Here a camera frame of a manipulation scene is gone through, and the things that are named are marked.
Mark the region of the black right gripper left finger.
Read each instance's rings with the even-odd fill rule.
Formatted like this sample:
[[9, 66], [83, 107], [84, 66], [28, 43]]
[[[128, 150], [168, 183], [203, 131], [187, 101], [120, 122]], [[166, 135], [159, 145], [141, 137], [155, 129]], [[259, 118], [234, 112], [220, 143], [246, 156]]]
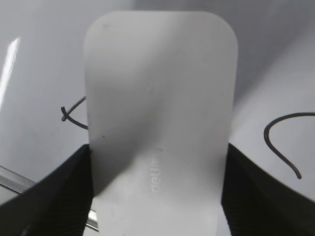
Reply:
[[89, 145], [0, 206], [2, 236], [81, 236], [94, 197]]

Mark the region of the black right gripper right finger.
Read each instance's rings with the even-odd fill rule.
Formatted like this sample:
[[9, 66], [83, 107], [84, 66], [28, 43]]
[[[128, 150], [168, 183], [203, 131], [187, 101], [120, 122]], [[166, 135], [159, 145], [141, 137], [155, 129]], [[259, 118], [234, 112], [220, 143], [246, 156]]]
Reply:
[[221, 205], [233, 236], [313, 236], [315, 203], [228, 145]]

